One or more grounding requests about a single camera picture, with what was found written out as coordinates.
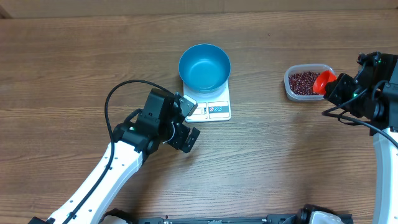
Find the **blue metal bowl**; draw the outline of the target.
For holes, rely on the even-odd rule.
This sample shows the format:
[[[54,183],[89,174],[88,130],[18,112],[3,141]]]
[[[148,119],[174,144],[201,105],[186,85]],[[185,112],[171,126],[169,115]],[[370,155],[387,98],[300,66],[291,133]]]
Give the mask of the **blue metal bowl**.
[[[196,44],[181,55],[178,72],[183,83],[200,93],[216,91],[231,75],[228,54],[213,44]]]

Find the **clear plastic food container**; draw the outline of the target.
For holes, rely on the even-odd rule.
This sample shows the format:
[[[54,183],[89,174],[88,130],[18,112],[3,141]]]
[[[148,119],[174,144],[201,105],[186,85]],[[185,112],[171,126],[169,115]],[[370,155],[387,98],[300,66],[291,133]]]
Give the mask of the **clear plastic food container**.
[[[301,65],[294,65],[294,66],[290,67],[285,72],[285,75],[284,75],[284,86],[285,86],[285,92],[286,92],[287,98],[292,101],[297,101],[297,102],[324,100],[323,95],[297,95],[297,94],[295,94],[290,87],[289,77],[296,73],[302,73],[302,72],[321,73],[326,70],[329,70],[332,74],[335,74],[335,71],[329,65],[321,64],[321,63],[301,64]]]

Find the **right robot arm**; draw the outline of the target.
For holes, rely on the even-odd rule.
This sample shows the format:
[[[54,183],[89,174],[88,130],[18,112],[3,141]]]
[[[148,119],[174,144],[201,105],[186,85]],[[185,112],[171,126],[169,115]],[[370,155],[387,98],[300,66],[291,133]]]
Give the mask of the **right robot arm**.
[[[397,56],[359,54],[358,73],[341,73],[325,86],[333,107],[324,116],[350,126],[365,126],[376,154],[373,223],[397,223]]]

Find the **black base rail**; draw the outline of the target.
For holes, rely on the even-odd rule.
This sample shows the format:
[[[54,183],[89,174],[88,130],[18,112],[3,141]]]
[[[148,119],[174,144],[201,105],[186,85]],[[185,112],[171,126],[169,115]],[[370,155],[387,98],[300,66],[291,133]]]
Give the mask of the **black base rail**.
[[[351,214],[337,214],[334,211],[306,204],[293,214],[268,214],[264,217],[227,217],[227,218],[134,218],[122,210],[113,209],[106,212],[101,224],[296,224],[296,223],[343,223],[353,224]]]

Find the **white digital kitchen scale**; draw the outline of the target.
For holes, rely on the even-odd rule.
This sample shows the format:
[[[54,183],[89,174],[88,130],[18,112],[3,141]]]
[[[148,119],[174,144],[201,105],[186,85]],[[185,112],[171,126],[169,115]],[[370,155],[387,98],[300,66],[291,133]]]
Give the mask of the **white digital kitchen scale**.
[[[193,98],[198,103],[192,115],[185,118],[187,123],[229,121],[231,119],[231,101],[228,82],[225,82],[217,90],[209,93],[193,91],[184,84],[183,93]]]

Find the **red scoop with blue handle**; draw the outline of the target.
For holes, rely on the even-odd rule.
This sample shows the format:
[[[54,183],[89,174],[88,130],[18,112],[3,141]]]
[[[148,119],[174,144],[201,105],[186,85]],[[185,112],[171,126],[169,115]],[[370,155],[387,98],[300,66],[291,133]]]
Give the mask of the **red scoop with blue handle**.
[[[336,80],[336,76],[330,70],[321,72],[313,84],[313,92],[318,95],[324,95],[326,93],[326,85]]]

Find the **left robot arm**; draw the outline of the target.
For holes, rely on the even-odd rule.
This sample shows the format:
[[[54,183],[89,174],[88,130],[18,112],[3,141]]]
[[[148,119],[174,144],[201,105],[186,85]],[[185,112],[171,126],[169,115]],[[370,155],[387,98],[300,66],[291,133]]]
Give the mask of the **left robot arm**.
[[[99,223],[121,187],[160,144],[188,153],[200,131],[183,124],[198,104],[187,95],[153,88],[135,122],[127,117],[111,132],[111,142],[86,180],[46,223]]]

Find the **red adzuki beans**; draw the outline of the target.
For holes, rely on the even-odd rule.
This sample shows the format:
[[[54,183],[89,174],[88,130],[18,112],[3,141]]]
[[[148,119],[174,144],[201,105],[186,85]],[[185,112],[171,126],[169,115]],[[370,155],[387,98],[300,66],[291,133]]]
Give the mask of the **red adzuki beans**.
[[[313,85],[320,73],[317,72],[301,72],[289,76],[289,86],[296,95],[317,95],[313,91]]]

